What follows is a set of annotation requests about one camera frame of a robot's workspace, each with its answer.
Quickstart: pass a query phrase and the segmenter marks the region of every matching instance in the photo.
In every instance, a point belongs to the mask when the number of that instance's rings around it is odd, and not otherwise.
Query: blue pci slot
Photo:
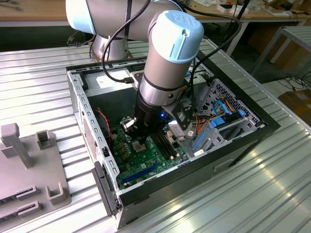
[[[201,136],[199,137],[199,139],[197,140],[197,142],[194,144],[194,146],[193,146],[193,150],[195,150],[197,147],[198,147],[198,145],[200,144],[200,142],[202,141],[202,139],[205,137],[205,135],[206,135],[206,133],[205,132],[203,132],[202,134],[201,134]]]
[[[144,169],[144,170],[142,170],[142,171],[139,171],[139,172],[137,172],[137,173],[135,173],[135,174],[133,174],[133,175],[130,175],[130,176],[128,176],[128,177],[122,179],[122,183],[130,182],[130,181],[132,181],[132,180],[134,180],[134,179],[136,179],[136,178],[139,178],[139,177],[141,177],[141,176],[143,176],[143,175],[146,175],[146,174],[148,174],[149,172],[152,172],[152,171],[156,168],[156,166],[158,166],[158,165],[159,165],[159,163],[153,164],[153,165],[152,165],[151,167],[149,167],[149,168],[146,168],[146,169]]]

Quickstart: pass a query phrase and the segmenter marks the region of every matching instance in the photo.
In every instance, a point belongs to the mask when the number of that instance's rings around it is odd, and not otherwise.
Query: green circuit board
[[[136,152],[133,143],[136,144],[137,141],[128,137],[122,126],[117,126],[111,130],[114,132],[112,134],[112,152],[120,170],[120,174],[117,176],[120,189],[130,187],[188,160],[185,151],[177,142],[174,144],[175,147],[170,145],[176,156],[168,159],[163,156],[152,136],[147,137],[144,144],[145,149]]]

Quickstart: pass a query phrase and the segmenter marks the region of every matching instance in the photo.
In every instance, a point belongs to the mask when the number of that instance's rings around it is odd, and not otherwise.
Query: motherboard
[[[165,126],[147,137],[144,144],[133,140],[121,125],[111,129],[114,159],[120,174],[120,189],[139,183],[188,160],[184,149]]]

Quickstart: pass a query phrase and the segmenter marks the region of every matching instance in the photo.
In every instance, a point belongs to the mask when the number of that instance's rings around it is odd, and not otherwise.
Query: blue cable
[[[225,113],[228,113],[229,115],[232,114],[232,112],[230,112],[227,109],[227,106],[223,102],[221,102],[220,100],[216,100],[216,101],[213,102],[213,111],[214,111],[216,116],[218,116],[218,112],[217,112],[217,109],[216,109],[216,104],[219,104],[223,108]]]

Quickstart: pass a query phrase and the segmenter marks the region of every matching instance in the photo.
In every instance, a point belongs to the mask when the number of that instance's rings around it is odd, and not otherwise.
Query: ribbed aluminum surface
[[[135,57],[148,51],[147,43],[129,47]],[[201,43],[205,54],[214,47],[210,41]],[[225,53],[212,61],[282,127],[235,167],[120,232],[311,232],[310,128]],[[87,46],[0,53],[0,124],[18,123],[21,136],[52,130],[72,196],[68,206],[8,232],[116,231],[90,173],[93,164],[67,84],[65,67],[88,62]]]
[[[311,26],[284,27],[284,34],[311,52]]]

